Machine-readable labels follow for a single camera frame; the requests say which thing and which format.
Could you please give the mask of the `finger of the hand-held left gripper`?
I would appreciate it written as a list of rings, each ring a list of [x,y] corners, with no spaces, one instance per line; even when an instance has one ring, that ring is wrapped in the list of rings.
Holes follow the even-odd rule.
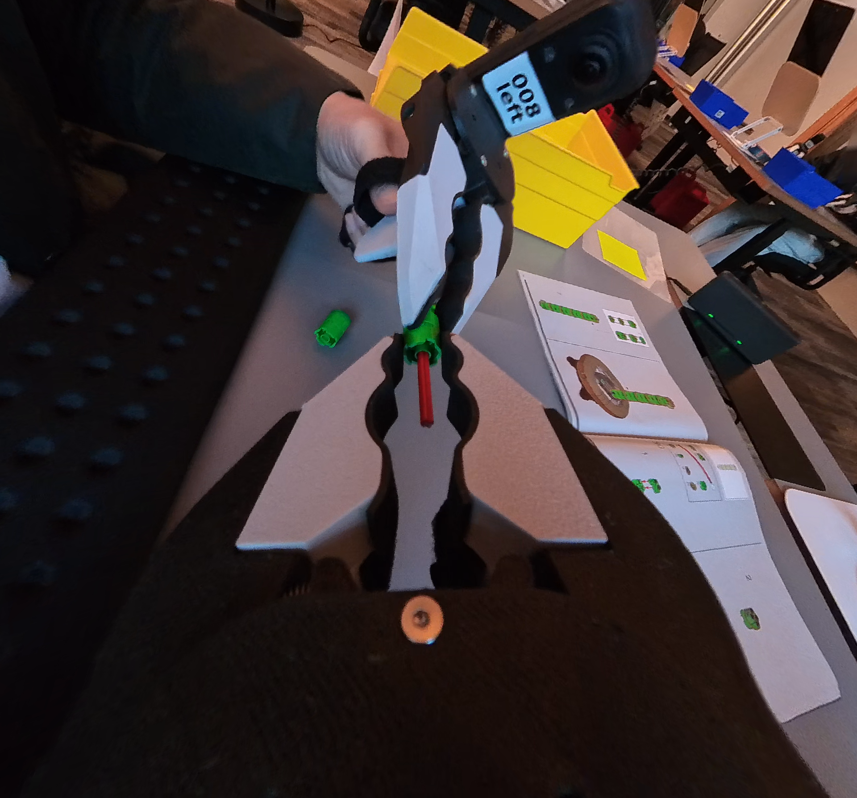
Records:
[[[512,248],[512,204],[466,204],[453,217],[453,256],[438,300],[443,333],[460,333]]]
[[[396,281],[405,327],[416,323],[447,272],[453,204],[466,187],[458,147],[443,125],[429,154],[428,170],[406,180],[398,192]]]

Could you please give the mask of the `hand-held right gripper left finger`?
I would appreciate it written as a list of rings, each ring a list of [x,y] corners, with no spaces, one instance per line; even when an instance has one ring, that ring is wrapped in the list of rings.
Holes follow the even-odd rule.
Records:
[[[389,588],[399,498],[386,439],[401,380],[402,335],[384,336],[305,403],[237,549],[334,558],[363,589]]]

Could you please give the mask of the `green round brick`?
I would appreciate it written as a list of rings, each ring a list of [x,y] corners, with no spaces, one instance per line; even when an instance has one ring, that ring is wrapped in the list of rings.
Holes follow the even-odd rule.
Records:
[[[334,348],[344,338],[350,325],[351,319],[346,311],[339,309],[330,311],[316,328],[316,343],[327,348]]]
[[[404,361],[406,364],[417,364],[418,356],[426,354],[428,365],[434,366],[441,357],[440,322],[435,316],[426,316],[423,323],[416,328],[403,330]]]

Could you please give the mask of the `red axle rod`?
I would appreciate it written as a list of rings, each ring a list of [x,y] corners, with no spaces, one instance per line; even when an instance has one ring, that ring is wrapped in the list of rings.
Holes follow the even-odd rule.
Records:
[[[436,316],[434,308],[432,308],[426,316]],[[419,411],[420,422],[424,428],[430,428],[434,425],[434,407],[433,395],[431,388],[430,366],[428,356],[420,354],[418,356],[417,366],[417,385],[419,394]]]

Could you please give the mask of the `person's left hand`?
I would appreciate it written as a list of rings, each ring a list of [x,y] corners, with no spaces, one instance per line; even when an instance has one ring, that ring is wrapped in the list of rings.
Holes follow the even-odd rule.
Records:
[[[345,92],[328,96],[316,123],[316,175],[320,192],[344,211],[347,242],[355,244],[369,227],[352,204],[359,171],[380,158],[405,158],[409,142],[400,121]]]

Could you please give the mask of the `red canister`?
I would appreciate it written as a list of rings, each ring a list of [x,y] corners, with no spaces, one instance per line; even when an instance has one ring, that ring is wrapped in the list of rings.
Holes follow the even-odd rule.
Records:
[[[708,193],[698,182],[697,173],[686,169],[670,179],[650,203],[659,220],[684,231],[709,205]]]
[[[644,131],[641,124],[624,118],[612,104],[598,109],[597,115],[623,158],[639,149]]]

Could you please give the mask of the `yellow storage bin stack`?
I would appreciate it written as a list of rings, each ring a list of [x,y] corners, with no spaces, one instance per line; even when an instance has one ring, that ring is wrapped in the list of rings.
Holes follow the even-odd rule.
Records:
[[[446,65],[464,66],[487,49],[424,11],[411,9],[391,42],[371,104],[400,118],[423,78]],[[594,111],[512,138],[516,228],[569,248],[638,188],[627,161]]]

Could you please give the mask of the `yellow square sheet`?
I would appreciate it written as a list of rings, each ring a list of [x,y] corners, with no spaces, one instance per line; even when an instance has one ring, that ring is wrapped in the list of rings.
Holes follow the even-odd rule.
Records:
[[[643,282],[648,280],[644,264],[636,248],[602,230],[598,230],[596,236],[603,262],[617,268],[631,278]]]

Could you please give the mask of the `blue storage bin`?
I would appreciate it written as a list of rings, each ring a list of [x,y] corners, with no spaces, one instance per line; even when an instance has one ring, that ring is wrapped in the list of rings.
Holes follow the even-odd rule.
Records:
[[[771,157],[763,172],[810,209],[827,206],[843,194],[841,189],[820,176],[809,161],[787,149],[781,149]]]
[[[702,80],[690,95],[691,102],[702,114],[724,129],[734,129],[745,124],[748,111],[729,95],[708,80]]]

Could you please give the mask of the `clear acrylic stand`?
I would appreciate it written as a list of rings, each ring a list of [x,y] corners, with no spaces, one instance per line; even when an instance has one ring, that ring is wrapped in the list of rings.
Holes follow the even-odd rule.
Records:
[[[783,123],[772,116],[764,116],[755,121],[732,129],[728,137],[734,145],[744,152],[750,152],[761,141],[781,133]]]

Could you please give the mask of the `wooden background table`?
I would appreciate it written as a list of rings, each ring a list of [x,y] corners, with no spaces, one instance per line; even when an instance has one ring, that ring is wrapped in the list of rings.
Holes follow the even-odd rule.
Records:
[[[728,196],[745,204],[769,200],[778,220],[806,233],[832,238],[841,245],[856,246],[855,231],[824,208],[809,208],[773,182],[730,138],[727,131],[707,117],[690,97],[668,64],[656,63],[654,73],[675,97],[676,114],[670,118],[673,137],[645,169],[635,196],[636,203],[648,207],[653,196],[665,185],[668,170],[680,170],[698,157]]]

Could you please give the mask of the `black studded mat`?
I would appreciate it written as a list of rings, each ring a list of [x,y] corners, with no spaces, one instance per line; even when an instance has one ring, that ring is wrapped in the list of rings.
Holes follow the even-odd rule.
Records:
[[[167,156],[2,316],[2,796],[87,685],[308,199]]]

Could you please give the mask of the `office chair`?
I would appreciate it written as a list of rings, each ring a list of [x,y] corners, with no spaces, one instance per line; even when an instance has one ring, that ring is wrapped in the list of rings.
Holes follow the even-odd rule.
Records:
[[[729,272],[748,287],[759,271],[817,291],[855,265],[855,240],[800,225],[794,210],[777,204],[735,201],[688,235],[717,273]]]

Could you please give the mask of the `black adapter box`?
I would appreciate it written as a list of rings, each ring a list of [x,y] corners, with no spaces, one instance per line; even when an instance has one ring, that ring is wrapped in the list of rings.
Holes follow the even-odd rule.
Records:
[[[686,298],[686,307],[727,351],[751,365],[764,364],[801,344],[801,338],[759,296],[722,272]]]

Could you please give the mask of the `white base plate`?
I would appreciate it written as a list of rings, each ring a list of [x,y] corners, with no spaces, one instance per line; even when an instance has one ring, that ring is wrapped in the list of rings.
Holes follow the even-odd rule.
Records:
[[[856,505],[794,488],[784,500],[807,565],[855,651]]]

